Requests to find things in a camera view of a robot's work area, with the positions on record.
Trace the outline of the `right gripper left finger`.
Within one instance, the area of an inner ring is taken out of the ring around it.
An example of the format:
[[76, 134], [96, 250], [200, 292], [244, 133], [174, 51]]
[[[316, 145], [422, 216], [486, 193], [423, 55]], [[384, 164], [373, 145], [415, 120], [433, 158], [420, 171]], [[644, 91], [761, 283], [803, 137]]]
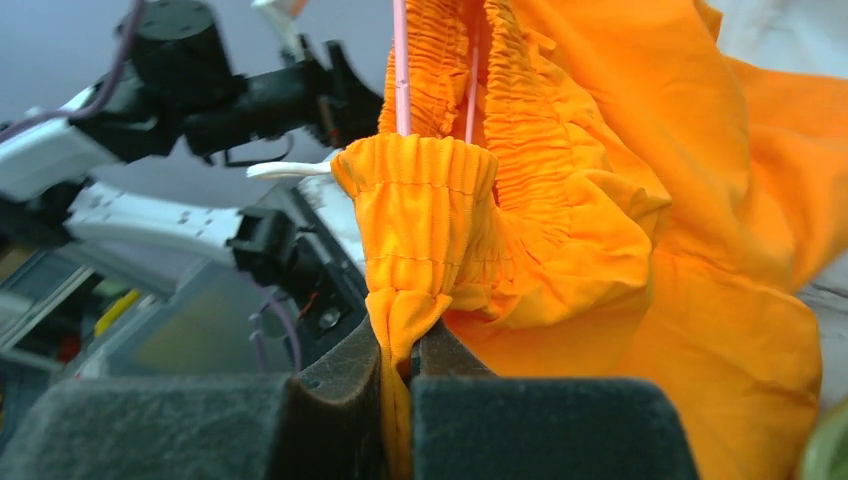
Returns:
[[67, 380], [32, 407], [5, 479], [376, 479], [368, 323], [296, 375]]

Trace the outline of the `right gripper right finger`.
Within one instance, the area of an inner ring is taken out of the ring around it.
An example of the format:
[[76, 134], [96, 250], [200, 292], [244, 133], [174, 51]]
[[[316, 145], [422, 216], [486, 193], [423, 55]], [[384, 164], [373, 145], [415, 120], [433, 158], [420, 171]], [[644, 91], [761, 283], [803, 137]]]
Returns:
[[416, 479], [696, 479], [674, 406], [632, 378], [501, 378], [443, 323], [413, 351]]

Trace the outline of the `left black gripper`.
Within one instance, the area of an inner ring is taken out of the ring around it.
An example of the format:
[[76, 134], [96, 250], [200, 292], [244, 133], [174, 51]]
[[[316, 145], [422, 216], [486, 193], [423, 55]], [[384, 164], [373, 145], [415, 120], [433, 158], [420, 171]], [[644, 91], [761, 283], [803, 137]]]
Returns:
[[185, 140], [197, 156], [224, 152], [255, 140], [279, 138], [304, 128], [325, 147], [340, 148], [376, 133], [383, 97], [358, 77], [344, 44], [324, 43], [330, 65], [312, 55], [299, 37], [306, 58], [281, 69], [244, 77], [231, 73], [216, 33], [187, 38], [186, 52], [212, 85], [225, 84], [223, 99], [185, 116]]

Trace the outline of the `pink wire hanger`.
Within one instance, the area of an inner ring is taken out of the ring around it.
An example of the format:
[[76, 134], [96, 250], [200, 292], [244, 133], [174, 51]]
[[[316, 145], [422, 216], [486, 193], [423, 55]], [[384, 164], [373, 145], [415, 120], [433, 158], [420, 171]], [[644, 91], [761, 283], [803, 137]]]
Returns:
[[391, 125], [400, 135], [473, 139], [478, 94], [480, 1], [394, 1], [387, 71]]

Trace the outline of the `orange shorts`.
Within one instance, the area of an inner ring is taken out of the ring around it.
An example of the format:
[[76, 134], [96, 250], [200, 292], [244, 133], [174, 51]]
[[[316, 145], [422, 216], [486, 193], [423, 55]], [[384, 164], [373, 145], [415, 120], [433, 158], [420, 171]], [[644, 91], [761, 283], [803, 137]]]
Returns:
[[705, 479], [788, 479], [819, 407], [798, 290], [847, 246], [847, 83], [716, 43], [702, 1], [410, 1], [396, 95], [331, 163], [411, 475], [414, 343], [439, 319], [502, 376], [633, 376]]

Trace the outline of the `olive green plastic bin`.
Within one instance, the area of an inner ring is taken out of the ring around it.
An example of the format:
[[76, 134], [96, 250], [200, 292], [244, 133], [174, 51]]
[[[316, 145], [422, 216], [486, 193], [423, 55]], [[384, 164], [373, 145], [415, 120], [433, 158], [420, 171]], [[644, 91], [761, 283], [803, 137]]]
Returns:
[[798, 478], [847, 480], [847, 399], [830, 410], [811, 435]]

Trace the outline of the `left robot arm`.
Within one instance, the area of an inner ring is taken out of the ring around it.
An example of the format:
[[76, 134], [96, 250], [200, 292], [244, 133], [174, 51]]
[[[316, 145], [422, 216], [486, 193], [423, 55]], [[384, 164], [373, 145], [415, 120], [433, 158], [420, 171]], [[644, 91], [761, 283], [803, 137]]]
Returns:
[[364, 284], [322, 226], [262, 207], [209, 208], [118, 189], [92, 178], [105, 165], [167, 157], [185, 142], [206, 163], [260, 140], [307, 130], [327, 147], [374, 134], [380, 95], [329, 41], [317, 60], [289, 8], [260, 1], [281, 38], [282, 67], [233, 71], [214, 10], [201, 1], [137, 1], [120, 26], [110, 71], [62, 109], [1, 128], [1, 233], [79, 259], [143, 291], [176, 287], [142, 268], [96, 258], [96, 241], [183, 250], [281, 289], [300, 336], [334, 344], [365, 318]]

